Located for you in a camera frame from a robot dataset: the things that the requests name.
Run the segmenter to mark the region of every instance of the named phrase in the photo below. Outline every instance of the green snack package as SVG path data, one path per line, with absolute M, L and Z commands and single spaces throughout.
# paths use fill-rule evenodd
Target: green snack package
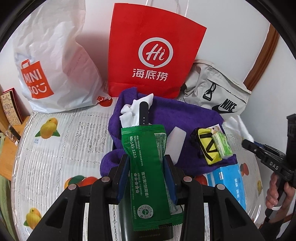
M 130 156 L 131 209 L 134 231 L 181 224 L 183 209 L 171 201 L 162 169 L 166 132 L 163 125 L 121 129 Z
M 217 131 L 212 135 L 212 139 L 214 140 L 222 159 L 227 159 L 233 156 L 233 152 L 229 146 L 226 135 Z

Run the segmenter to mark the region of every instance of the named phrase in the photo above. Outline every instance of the colorful book cover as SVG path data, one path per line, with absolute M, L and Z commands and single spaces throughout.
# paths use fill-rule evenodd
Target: colorful book cover
M 11 125 L 21 125 L 23 123 L 20 112 L 17 108 L 14 89 L 5 91 L 1 97 L 1 104 L 4 110 L 4 113 Z

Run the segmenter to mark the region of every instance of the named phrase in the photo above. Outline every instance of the hand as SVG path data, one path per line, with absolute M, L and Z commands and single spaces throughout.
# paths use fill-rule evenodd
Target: hand
M 269 182 L 269 189 L 267 190 L 267 197 L 265 199 L 265 204 L 266 207 L 269 209 L 272 209 L 274 206 L 276 206 L 278 204 L 278 197 L 279 197 L 279 193 L 277 191 L 277 187 L 276 187 L 276 182 L 278 180 L 278 176 L 273 173 L 270 177 L 270 182 Z M 285 218 L 287 216 L 287 213 L 289 211 L 290 208 L 290 204 L 293 200 L 294 194 L 295 194 L 295 189 L 291 186 L 289 186 L 288 182 L 285 183 L 284 186 L 284 191 L 287 194 L 280 210 L 277 211 L 276 216 L 269 220 L 269 223 L 275 223 L 277 221 L 282 220 L 283 218 Z

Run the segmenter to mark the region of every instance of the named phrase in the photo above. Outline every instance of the miniso bag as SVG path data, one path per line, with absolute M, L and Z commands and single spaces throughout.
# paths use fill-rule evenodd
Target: miniso bag
M 84 0 L 50 0 L 16 30 L 15 63 L 34 111 L 61 112 L 109 98 L 95 64 L 75 41 L 84 19 Z
M 194 61 L 185 85 L 187 103 L 217 111 L 224 120 L 240 115 L 251 94 L 242 82 L 226 77 L 205 60 Z

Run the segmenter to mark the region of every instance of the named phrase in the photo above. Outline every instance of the haidilao bag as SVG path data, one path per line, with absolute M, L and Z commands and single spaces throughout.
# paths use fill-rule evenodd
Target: haidilao bag
M 155 7 L 115 3 L 108 58 L 109 94 L 136 86 L 144 94 L 175 98 L 206 28 Z
M 184 100 L 218 112 L 224 120 L 240 115 L 251 91 L 237 80 L 227 77 L 212 62 L 195 60 L 185 82 Z
M 109 98 L 95 64 L 75 41 L 84 19 L 85 0 L 50 0 L 16 30 L 15 63 L 34 111 L 61 112 Z

